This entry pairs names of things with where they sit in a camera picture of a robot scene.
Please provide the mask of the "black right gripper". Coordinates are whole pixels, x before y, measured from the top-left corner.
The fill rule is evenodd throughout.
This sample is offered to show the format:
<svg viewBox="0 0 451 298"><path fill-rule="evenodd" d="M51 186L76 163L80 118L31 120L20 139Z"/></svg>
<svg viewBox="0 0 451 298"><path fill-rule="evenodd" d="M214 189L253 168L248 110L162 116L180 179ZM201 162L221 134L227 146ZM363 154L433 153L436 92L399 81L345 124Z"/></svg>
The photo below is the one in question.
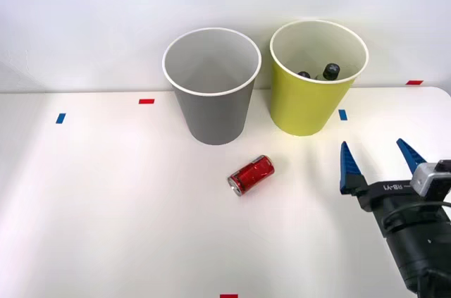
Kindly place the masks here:
<svg viewBox="0 0 451 298"><path fill-rule="evenodd" d="M399 138L396 143L414 174L426 160L403 139ZM364 211L372 212L382 233L394 233L427 223L450 222L445 210L438 206L413 208L413 204L423 203L424 199L406 180L368 185L346 141L340 148L340 193L355 196Z"/></svg>

